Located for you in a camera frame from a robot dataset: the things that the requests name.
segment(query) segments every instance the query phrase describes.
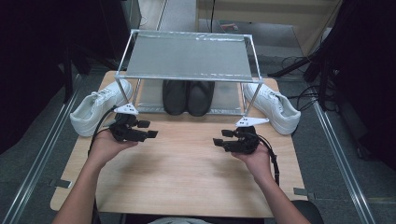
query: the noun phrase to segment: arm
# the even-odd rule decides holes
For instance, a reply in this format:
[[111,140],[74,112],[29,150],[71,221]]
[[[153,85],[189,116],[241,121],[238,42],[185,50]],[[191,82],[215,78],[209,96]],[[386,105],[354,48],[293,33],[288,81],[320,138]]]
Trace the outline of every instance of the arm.
[[271,174],[268,149],[265,146],[259,144],[250,155],[239,153],[232,153],[232,155],[247,165],[254,180],[262,190],[276,223],[309,223],[276,184]]
[[99,173],[108,161],[136,142],[117,142],[111,132],[100,132],[93,142],[90,156],[64,204],[52,223],[91,223],[93,201]]

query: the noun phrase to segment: white sneaker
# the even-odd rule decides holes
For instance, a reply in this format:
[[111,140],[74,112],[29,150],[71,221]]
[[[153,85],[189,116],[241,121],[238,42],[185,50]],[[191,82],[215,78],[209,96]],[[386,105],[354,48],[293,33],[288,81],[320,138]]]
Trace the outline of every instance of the white sneaker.
[[[244,94],[251,102],[259,84],[244,83]],[[281,134],[294,132],[300,121],[301,112],[294,109],[289,99],[265,84],[259,90],[253,104],[270,120],[275,130]]]
[[[127,98],[131,98],[132,85],[125,79],[120,79]],[[82,136],[92,136],[102,116],[113,105],[126,105],[119,85],[116,81],[110,83],[101,91],[93,91],[86,96],[75,112],[70,114],[70,120],[76,132]]]

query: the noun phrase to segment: forearm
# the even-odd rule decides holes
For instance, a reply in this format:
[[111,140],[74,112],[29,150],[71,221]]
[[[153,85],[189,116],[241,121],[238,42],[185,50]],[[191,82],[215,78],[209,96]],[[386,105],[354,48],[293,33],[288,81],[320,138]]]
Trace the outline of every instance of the forearm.
[[91,223],[100,168],[85,163],[53,223]]
[[309,223],[272,178],[256,178],[276,223]]

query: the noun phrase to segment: shoe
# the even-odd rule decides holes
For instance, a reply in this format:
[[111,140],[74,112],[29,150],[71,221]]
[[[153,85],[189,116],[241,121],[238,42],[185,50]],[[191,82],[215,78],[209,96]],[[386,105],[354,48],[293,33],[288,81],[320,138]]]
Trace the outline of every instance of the shoe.
[[205,115],[212,105],[215,82],[192,81],[190,84],[187,111],[195,117]]
[[169,115],[180,115],[186,111],[188,82],[182,80],[163,81],[163,110]]
[[[132,85],[125,79],[120,79],[126,97],[132,96]],[[101,91],[93,91],[82,100],[77,109],[70,114],[70,120],[76,132],[81,136],[92,136],[102,116],[114,105],[126,105],[119,85],[116,81],[110,83]]]
[[[244,94],[251,102],[259,84],[244,83],[243,85]],[[278,91],[271,90],[265,84],[262,84],[253,105],[267,116],[277,132],[289,134],[297,128],[301,112],[294,109],[287,97]]]

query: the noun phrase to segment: human hand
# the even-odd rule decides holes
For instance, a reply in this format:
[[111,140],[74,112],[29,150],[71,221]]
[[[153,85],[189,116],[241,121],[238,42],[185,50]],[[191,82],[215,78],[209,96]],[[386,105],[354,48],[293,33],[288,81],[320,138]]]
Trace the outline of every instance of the human hand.
[[101,169],[121,151],[134,146],[137,146],[137,142],[119,142],[114,139],[110,130],[101,131],[96,135],[87,162]]
[[271,174],[270,154],[268,148],[259,144],[252,154],[233,152],[232,155],[243,161],[255,180],[273,179]]

